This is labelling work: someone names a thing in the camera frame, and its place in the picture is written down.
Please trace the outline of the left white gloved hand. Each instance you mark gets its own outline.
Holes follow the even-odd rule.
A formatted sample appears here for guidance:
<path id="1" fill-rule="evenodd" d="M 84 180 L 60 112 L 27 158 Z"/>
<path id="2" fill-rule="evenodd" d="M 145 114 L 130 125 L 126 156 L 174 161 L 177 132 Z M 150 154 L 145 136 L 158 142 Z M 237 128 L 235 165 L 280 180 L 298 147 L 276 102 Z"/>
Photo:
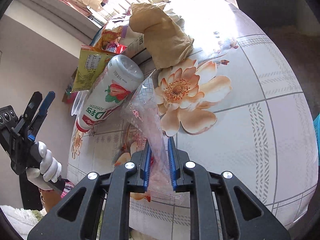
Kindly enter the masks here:
<path id="1" fill-rule="evenodd" d="M 27 168 L 27 178 L 41 190 L 52 190 L 53 188 L 47 183 L 49 181 L 57 182 L 62 172 L 62 165 L 53 157 L 46 144 L 41 141 L 37 142 L 37 152 L 41 156 L 40 168 Z"/>

